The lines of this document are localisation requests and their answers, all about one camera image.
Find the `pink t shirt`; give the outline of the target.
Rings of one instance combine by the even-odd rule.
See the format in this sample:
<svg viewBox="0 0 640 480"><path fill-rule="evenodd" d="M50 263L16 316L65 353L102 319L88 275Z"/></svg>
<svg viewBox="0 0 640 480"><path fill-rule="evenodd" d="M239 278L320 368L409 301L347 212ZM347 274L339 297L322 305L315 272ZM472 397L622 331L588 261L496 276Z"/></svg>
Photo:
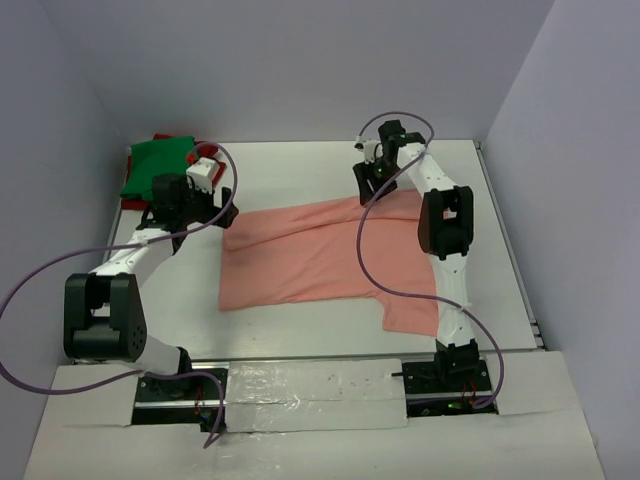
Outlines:
<svg viewBox="0 0 640 480"><path fill-rule="evenodd" d="M222 239L219 308L344 298L373 298L386 331L433 336L436 284L421 251L421 196L395 191L369 212L362 235L366 269L356 256L364 209L350 197L240 214Z"/></svg>

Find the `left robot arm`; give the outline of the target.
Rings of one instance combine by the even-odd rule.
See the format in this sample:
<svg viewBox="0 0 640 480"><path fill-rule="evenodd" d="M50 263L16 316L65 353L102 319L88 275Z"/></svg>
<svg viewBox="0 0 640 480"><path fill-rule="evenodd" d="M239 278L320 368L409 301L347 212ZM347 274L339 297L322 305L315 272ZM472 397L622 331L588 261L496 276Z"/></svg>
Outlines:
<svg viewBox="0 0 640 480"><path fill-rule="evenodd" d="M189 353L149 334L141 286L175 256L198 227L229 228L235 190L216 190L204 174L161 174L131 239L64 289L63 349L72 360L118 362L139 370L173 398L188 396L196 375Z"/></svg>

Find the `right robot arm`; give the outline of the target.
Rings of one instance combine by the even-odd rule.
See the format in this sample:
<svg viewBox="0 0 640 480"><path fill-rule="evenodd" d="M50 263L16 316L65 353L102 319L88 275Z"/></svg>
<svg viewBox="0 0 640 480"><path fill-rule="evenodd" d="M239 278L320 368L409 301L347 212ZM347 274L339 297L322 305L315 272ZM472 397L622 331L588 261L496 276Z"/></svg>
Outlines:
<svg viewBox="0 0 640 480"><path fill-rule="evenodd" d="M437 164L429 152L434 130L424 137L407 131L393 119L378 127L377 140L360 131L354 148L363 160L353 166L364 212L356 233L356 256L365 270L362 235L369 212L382 197L397 188L406 173L421 196L417 239L430 261L436 292L428 298L438 303L439 325L432 379L455 391L479 371L480 354L468 305L466 266L474 240L474 194L460 186Z"/></svg>

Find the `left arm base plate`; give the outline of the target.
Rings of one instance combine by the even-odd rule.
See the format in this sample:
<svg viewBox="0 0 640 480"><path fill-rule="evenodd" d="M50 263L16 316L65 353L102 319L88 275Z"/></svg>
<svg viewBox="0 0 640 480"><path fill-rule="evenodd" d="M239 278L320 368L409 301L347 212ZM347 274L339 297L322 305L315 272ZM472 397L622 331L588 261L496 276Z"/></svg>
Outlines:
<svg viewBox="0 0 640 480"><path fill-rule="evenodd" d="M145 376L138 380L131 424L197 425L210 433L219 406L219 392L209 378L166 381Z"/></svg>

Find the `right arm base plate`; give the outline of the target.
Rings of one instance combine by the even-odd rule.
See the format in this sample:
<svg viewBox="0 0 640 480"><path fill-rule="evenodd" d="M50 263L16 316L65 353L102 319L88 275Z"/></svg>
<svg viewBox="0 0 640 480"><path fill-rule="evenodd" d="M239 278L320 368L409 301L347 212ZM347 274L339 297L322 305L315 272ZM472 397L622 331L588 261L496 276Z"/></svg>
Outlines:
<svg viewBox="0 0 640 480"><path fill-rule="evenodd" d="M405 362L391 374L403 381L409 418L497 414L494 403L483 408L475 404L493 393L485 360L472 373L440 379L434 361Z"/></svg>

